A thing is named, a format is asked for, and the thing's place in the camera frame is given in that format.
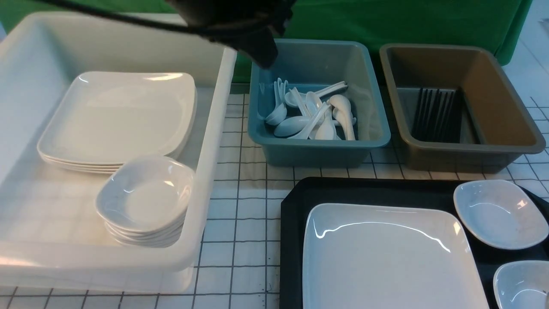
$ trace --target green backdrop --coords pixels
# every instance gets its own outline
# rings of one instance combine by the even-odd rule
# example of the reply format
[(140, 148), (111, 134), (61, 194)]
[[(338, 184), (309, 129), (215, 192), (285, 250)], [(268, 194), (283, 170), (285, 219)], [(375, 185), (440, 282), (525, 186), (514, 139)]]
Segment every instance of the green backdrop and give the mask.
[[(117, 12), (173, 13), (164, 0), (74, 0)], [(350, 40), (368, 47), (374, 62), (385, 43), (473, 45), (511, 60), (532, 0), (298, 0), (285, 37)], [(30, 0), (0, 0), (9, 32), (24, 16), (56, 10)], [(250, 62), (239, 57), (235, 82), (248, 82)]]

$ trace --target black tray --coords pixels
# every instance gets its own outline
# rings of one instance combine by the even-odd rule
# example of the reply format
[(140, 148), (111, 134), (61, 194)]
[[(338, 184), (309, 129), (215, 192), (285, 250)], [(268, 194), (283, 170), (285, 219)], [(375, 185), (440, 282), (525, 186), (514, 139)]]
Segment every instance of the black tray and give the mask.
[[(454, 189), (465, 181), (306, 178), (281, 205), (280, 308), (303, 307), (302, 254), (309, 212), (322, 203), (356, 203), (439, 209), (459, 219), (453, 205)], [(524, 189), (549, 221), (549, 203)], [(464, 229), (490, 308), (497, 309), (492, 280), (499, 266), (521, 260), (549, 260), (549, 238), (525, 250), (500, 250)]]

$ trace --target blue plastic bin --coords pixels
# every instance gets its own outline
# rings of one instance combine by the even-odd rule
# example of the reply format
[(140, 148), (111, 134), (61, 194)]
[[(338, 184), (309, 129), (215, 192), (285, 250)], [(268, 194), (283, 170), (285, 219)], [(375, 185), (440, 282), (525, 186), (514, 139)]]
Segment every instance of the blue plastic bin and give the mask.
[[(385, 146), (391, 133), (368, 49), (357, 42), (278, 39), (278, 58), (270, 70), (253, 65), (248, 134), (261, 145), (267, 163), (296, 167), (357, 167), (373, 148)], [(317, 91), (340, 81), (352, 105), (356, 141), (293, 140), (275, 137), (265, 123), (275, 108), (273, 82), (288, 80), (289, 88)], [(288, 108), (288, 115), (299, 115)]]

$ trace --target plastic container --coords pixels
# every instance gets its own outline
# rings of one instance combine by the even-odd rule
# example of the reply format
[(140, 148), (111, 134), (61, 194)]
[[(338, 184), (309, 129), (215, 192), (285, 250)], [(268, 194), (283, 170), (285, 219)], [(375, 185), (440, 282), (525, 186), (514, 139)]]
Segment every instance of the plastic container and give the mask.
[[(276, 40), (279, 56), (270, 70), (253, 65), (250, 83), (248, 134), (261, 145), (267, 163), (297, 167), (355, 167), (373, 148), (385, 146), (389, 124), (372, 61), (366, 47), (356, 42)], [(348, 83), (356, 141), (292, 140), (275, 137), (274, 127), (265, 124), (275, 108), (273, 82), (288, 80), (287, 89), (302, 93), (318, 91), (340, 81)], [(298, 115), (288, 109), (288, 116)]]
[[(477, 47), (389, 44), (380, 50), (389, 96), (406, 165), (412, 169), (459, 172), (490, 167), (499, 172), (522, 154), (539, 153), (545, 140), (515, 89), (492, 54)], [(468, 101), (470, 123), (462, 135), (475, 130), (480, 143), (424, 142), (411, 128), (419, 89), (455, 91)]]
[[(177, 14), (143, 14), (180, 23)], [(191, 282), (213, 186), (236, 52), (198, 36), (73, 13), (28, 16), (0, 44), (0, 284), (181, 293)], [(36, 142), (86, 71), (186, 72), (197, 110), (178, 161), (196, 172), (182, 234), (162, 249), (117, 244), (94, 209), (108, 175), (58, 169)]]

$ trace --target white spoon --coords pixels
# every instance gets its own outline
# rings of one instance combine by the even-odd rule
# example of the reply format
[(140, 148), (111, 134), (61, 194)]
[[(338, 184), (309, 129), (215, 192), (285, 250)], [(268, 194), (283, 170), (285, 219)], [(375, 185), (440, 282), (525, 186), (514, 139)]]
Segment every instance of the white spoon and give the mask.
[(278, 92), (280, 93), (280, 101), (282, 104), (286, 103), (286, 100), (284, 98), (284, 95), (286, 94), (286, 87), (288, 86), (288, 81), (285, 80), (282, 82), (282, 79), (278, 78)]
[(319, 96), (309, 91), (305, 95), (305, 107), (309, 110), (309, 113), (314, 114), (316, 111), (320, 108), (322, 105), (322, 100), (319, 98)]
[(315, 140), (328, 140), (333, 141), (337, 136), (335, 132), (335, 125), (332, 122), (332, 107), (329, 106), (326, 112), (324, 113), (324, 121), (318, 128), (315, 134)]
[[(307, 123), (309, 123), (309, 120), (311, 120), (311, 118), (307, 116), (295, 116), (286, 118), (275, 128), (274, 135), (276, 137), (287, 137), (290, 135), (294, 135), (303, 130)], [(353, 118), (352, 120), (353, 124), (355, 124), (356, 118)], [(337, 120), (332, 120), (332, 123), (334, 124), (334, 126), (341, 126), (341, 124)]]
[(290, 90), (288, 94), (291, 94), (291, 96), (295, 99), (295, 102), (297, 102), (301, 115), (311, 118), (311, 112), (307, 109), (307, 107), (305, 106), (305, 102), (303, 102), (303, 100), (299, 96), (298, 89), (294, 87)]
[(356, 140), (355, 131), (352, 128), (351, 102), (349, 102), (349, 99), (342, 95), (335, 95), (328, 100), (328, 103), (338, 110), (333, 116), (341, 123), (345, 139), (348, 141)]
[(265, 122), (270, 125), (279, 125), (286, 119), (288, 110), (285, 104), (281, 104), (277, 82), (274, 82), (274, 106), (274, 110), (265, 118)]
[[(339, 82), (337, 84), (334, 84), (332, 86), (328, 86), (324, 89), (318, 90), (318, 91), (315, 92), (315, 94), (319, 98), (321, 98), (323, 96), (330, 95), (331, 93), (334, 93), (336, 91), (339, 91), (339, 90), (345, 89), (345, 88), (347, 88), (347, 84), (345, 83), (345, 81), (341, 81), (341, 82)], [(306, 93), (299, 93), (299, 95), (301, 96), (302, 100), (305, 100), (305, 97), (307, 96)], [(288, 105), (289, 107), (293, 107), (293, 108), (298, 107), (297, 101), (295, 101), (295, 99), (287, 93), (284, 95), (284, 100), (286, 101), (286, 105)]]
[(328, 105), (326, 103), (322, 104), (322, 107), (316, 111), (315, 115), (311, 118), (311, 121), (301, 130), (301, 132), (297, 133), (294, 136), (290, 136), (289, 139), (301, 139), (306, 140), (309, 137), (309, 134), (311, 134), (312, 129), (315, 127), (315, 125), (320, 121), (320, 118), (324, 116), (324, 112), (328, 110)]

